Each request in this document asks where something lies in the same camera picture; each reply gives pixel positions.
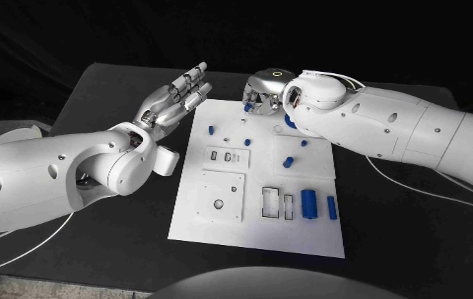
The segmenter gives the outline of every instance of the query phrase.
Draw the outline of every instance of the white board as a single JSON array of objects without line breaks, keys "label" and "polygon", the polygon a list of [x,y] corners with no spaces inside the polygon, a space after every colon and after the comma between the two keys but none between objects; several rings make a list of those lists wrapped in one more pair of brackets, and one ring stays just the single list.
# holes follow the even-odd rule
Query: white board
[{"label": "white board", "polygon": [[[209,126],[213,126],[213,135],[209,134]],[[249,146],[243,145],[246,139],[251,140]],[[307,139],[304,147],[300,147],[301,139]],[[210,166],[206,156],[209,146],[249,150],[248,169],[236,164]],[[275,163],[275,159],[279,160],[288,152],[297,153],[297,159],[290,168],[281,167],[279,170],[278,164],[284,160]],[[305,162],[301,169],[297,161]],[[199,216],[203,209],[199,180],[204,170],[226,172],[228,184],[232,182],[230,174],[243,174],[241,222],[226,222],[225,218],[215,221]],[[264,187],[278,189],[278,218],[262,217]],[[304,189],[316,190],[318,217],[313,220],[304,219],[301,214],[300,191]],[[284,218],[284,196],[288,195],[292,220]],[[245,114],[241,102],[207,99],[194,113],[168,239],[344,258],[340,220],[330,220],[327,196],[333,196],[336,202],[328,142],[308,138],[290,128],[284,123],[282,110],[272,116],[256,116]],[[203,201],[210,213],[215,209],[209,204],[212,199]]]}]

